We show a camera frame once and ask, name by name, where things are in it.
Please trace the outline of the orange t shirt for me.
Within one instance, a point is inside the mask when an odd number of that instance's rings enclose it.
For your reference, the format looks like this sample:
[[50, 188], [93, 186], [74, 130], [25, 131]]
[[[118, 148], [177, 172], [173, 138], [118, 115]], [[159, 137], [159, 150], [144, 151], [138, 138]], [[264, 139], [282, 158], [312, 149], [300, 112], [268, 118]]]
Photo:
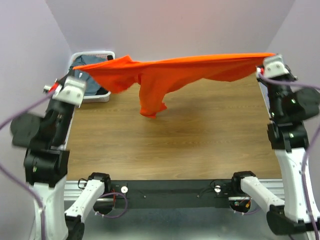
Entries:
[[101, 87], [119, 94], [139, 84], [140, 114], [155, 118], [167, 107], [165, 95], [201, 79], [219, 82], [241, 80], [256, 71], [274, 53], [232, 53], [135, 61], [128, 55], [114, 60], [73, 67], [88, 73]]

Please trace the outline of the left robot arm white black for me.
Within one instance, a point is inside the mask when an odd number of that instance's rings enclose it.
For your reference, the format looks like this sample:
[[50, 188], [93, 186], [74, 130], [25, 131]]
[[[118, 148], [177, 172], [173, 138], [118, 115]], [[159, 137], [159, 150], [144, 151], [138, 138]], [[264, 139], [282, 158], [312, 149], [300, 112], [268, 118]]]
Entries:
[[51, 99], [44, 116], [25, 112], [11, 124], [12, 144], [25, 148], [27, 190], [34, 197], [36, 240], [81, 240], [85, 220], [99, 197], [110, 194], [111, 179], [92, 173], [69, 209], [64, 207], [70, 152], [64, 149], [75, 106]]

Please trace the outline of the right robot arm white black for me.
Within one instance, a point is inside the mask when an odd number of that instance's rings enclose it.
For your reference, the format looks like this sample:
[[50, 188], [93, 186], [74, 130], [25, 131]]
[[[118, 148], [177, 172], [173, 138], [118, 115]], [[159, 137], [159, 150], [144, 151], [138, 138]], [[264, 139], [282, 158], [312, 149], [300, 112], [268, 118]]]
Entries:
[[278, 236], [308, 234], [320, 238], [320, 211], [315, 203], [308, 158], [317, 135], [309, 140], [304, 121], [320, 113], [317, 87], [296, 83], [287, 66], [269, 79], [268, 69], [256, 68], [256, 80], [267, 87], [269, 119], [267, 135], [277, 157], [282, 177], [284, 199], [261, 184], [250, 171], [233, 174], [230, 191], [243, 194], [265, 212], [270, 230]]

